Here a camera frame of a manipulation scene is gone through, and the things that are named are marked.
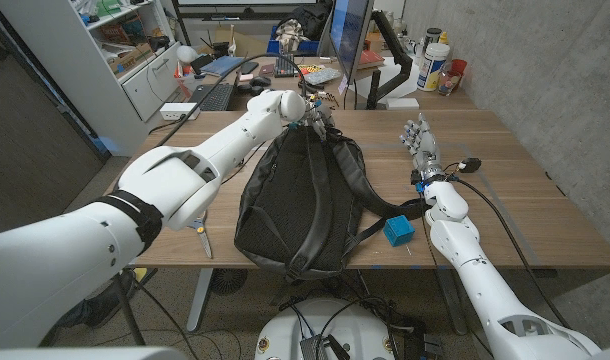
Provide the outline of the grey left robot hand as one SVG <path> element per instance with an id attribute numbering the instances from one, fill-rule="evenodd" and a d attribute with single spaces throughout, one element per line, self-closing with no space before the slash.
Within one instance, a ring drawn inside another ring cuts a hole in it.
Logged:
<path id="1" fill-rule="evenodd" d="M 327 140 L 327 132 L 335 127 L 332 110 L 320 100 L 307 101 L 300 123 L 312 127 L 322 141 Z"/>

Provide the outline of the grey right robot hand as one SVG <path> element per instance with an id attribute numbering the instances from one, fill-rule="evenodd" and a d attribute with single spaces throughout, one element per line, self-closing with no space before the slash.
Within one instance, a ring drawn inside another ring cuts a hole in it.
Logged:
<path id="1" fill-rule="evenodd" d="M 420 113 L 417 121 L 408 120 L 403 128 L 404 133 L 399 139 L 410 153 L 413 168 L 418 172 L 420 180 L 429 184 L 436 178 L 443 177 L 440 149 L 425 115 Z"/>

